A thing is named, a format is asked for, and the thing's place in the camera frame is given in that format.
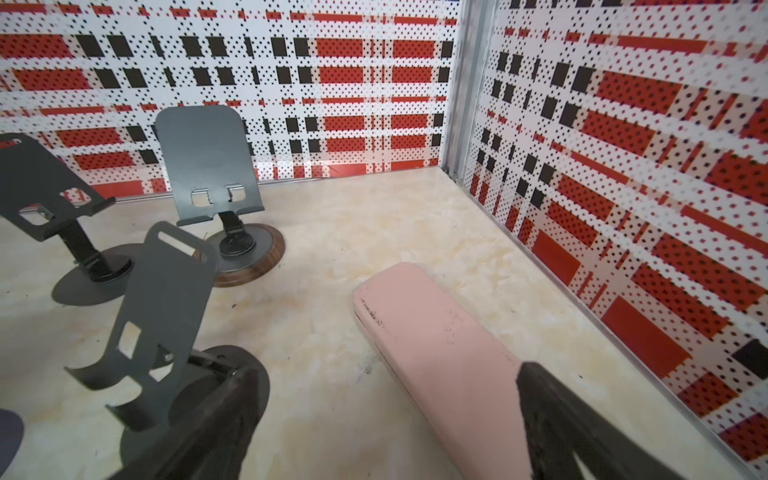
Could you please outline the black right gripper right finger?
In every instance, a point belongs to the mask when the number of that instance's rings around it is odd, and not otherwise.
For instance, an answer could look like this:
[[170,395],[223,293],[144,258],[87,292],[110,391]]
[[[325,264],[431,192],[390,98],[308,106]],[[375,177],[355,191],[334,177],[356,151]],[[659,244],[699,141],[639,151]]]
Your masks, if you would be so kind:
[[534,479],[679,479],[535,362],[517,377]]

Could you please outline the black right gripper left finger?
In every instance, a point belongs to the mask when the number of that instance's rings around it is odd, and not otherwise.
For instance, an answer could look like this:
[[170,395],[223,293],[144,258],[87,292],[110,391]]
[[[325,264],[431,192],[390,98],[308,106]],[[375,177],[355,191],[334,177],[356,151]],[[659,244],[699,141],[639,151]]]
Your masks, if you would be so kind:
[[247,366],[114,479],[237,479],[261,420],[259,369]]

